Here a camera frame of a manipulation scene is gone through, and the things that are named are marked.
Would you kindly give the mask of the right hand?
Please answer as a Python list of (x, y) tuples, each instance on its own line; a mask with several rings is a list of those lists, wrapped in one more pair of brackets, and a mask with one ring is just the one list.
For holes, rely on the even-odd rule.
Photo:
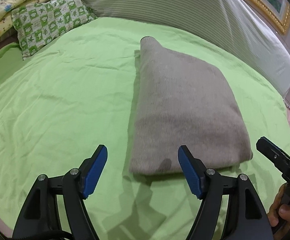
[(268, 219), (271, 226), (276, 226), (278, 224), (278, 219), (282, 218), (285, 220), (285, 228), (290, 228), (290, 205), (287, 204), (281, 204), (281, 199), (283, 197), (283, 194), (285, 193), (285, 188), (287, 184), (283, 184), (278, 194), (276, 194), (276, 197), (274, 199), (274, 202), (270, 206), (269, 212), (268, 212)]

